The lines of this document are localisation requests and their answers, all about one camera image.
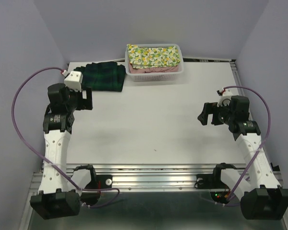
white basket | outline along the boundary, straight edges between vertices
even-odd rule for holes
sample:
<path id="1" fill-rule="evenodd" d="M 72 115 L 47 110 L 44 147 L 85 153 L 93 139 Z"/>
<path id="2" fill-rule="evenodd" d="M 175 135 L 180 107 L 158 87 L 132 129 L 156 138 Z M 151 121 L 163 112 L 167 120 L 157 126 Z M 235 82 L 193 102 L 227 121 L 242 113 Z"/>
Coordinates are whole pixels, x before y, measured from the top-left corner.
<path id="1" fill-rule="evenodd" d="M 174 80 L 177 75 L 183 72 L 183 59 L 181 50 L 178 45 L 176 44 L 140 44 L 137 45 L 139 47 L 169 47 L 169 46 L 176 46 L 178 49 L 178 53 L 180 56 L 180 63 L 178 64 L 178 72 L 168 72 L 168 73 L 130 73 L 129 70 L 129 58 L 128 58 L 128 48 L 126 48 L 125 52 L 125 66 L 126 66 L 126 73 L 134 80 L 134 81 L 166 81 L 166 80 Z"/>

floral fabric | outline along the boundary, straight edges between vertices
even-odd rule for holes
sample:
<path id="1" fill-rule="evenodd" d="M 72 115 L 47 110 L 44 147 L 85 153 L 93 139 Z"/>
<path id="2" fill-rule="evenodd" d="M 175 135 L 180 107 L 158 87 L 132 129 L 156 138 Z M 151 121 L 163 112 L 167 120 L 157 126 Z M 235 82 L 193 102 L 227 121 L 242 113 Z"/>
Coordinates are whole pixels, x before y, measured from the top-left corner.
<path id="1" fill-rule="evenodd" d="M 128 44 L 127 47 L 129 62 L 134 69 L 177 66 L 180 63 L 176 46 L 152 48 Z"/>

screw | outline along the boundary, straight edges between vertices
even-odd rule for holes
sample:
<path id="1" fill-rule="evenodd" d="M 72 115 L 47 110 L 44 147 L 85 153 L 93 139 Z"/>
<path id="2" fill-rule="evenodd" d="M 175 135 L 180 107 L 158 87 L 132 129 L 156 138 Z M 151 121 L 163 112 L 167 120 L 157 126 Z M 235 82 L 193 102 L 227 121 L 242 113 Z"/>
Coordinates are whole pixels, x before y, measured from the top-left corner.
<path id="1" fill-rule="evenodd" d="M 112 184 L 112 180 L 111 179 L 106 179 L 106 185 L 111 185 Z"/>

green plaid cloth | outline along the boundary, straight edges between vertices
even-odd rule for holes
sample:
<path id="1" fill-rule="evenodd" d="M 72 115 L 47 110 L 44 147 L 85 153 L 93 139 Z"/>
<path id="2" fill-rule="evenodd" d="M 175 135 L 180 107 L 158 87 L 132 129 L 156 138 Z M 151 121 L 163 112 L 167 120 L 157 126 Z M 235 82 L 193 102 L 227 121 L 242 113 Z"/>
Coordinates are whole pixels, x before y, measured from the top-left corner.
<path id="1" fill-rule="evenodd" d="M 125 80 L 125 66 L 117 62 L 100 62 L 77 67 L 74 71 L 83 74 L 82 87 L 93 91 L 121 92 Z"/>

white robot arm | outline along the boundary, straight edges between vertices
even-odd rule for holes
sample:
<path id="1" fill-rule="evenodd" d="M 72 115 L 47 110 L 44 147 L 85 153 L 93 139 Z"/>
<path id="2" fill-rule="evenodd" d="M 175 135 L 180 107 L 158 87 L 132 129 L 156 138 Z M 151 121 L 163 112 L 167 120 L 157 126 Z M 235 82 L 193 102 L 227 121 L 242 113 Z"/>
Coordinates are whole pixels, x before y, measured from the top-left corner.
<path id="1" fill-rule="evenodd" d="M 233 94 L 230 90 L 223 91 L 217 106 L 229 106 L 232 96 Z M 250 121 L 245 121 L 243 125 L 253 127 L 257 124 Z M 246 164 L 251 161 L 261 142 L 261 135 L 258 135 L 257 133 L 246 133 L 246 135 L 240 134 L 238 136 L 236 143 L 242 152 Z M 249 168 L 249 176 L 250 183 L 243 179 L 235 190 L 235 195 L 239 200 L 241 200 L 245 192 L 250 192 L 255 188 L 260 188 L 262 185 L 264 185 L 266 188 L 275 189 L 280 186 L 280 183 L 275 178 L 271 170 L 270 164 L 263 149 L 260 149 L 255 161 Z M 230 189 L 234 187 L 239 177 L 240 174 L 237 172 L 237 170 L 225 169 L 221 171 L 221 181 Z"/>
<path id="2" fill-rule="evenodd" d="M 213 125 L 228 125 L 248 169 L 250 182 L 242 179 L 235 166 L 218 164 L 213 174 L 197 175 L 201 178 L 196 188 L 224 188 L 234 190 L 240 200 L 241 211 L 246 219 L 281 219 L 288 207 L 288 189 L 281 187 L 275 178 L 264 150 L 261 148 L 261 132 L 255 121 L 249 120 L 249 99 L 234 96 L 230 90 L 218 91 L 219 102 L 205 103 L 198 120 L 207 125 L 208 115 L 212 114 Z M 227 195 L 217 196 L 216 202 L 227 204 Z"/>
<path id="3" fill-rule="evenodd" d="M 66 173 L 67 147 L 72 135 L 75 110 L 92 110 L 92 91 L 82 97 L 82 73 L 72 71 L 63 83 L 48 87 L 50 104 L 43 122 L 45 157 Z M 96 176 L 92 166 L 73 172 L 72 180 L 81 188 Z M 77 190 L 55 168 L 44 162 L 44 171 L 37 195 L 31 197 L 31 207 L 44 219 L 74 216 L 80 210 L 81 191 Z"/>

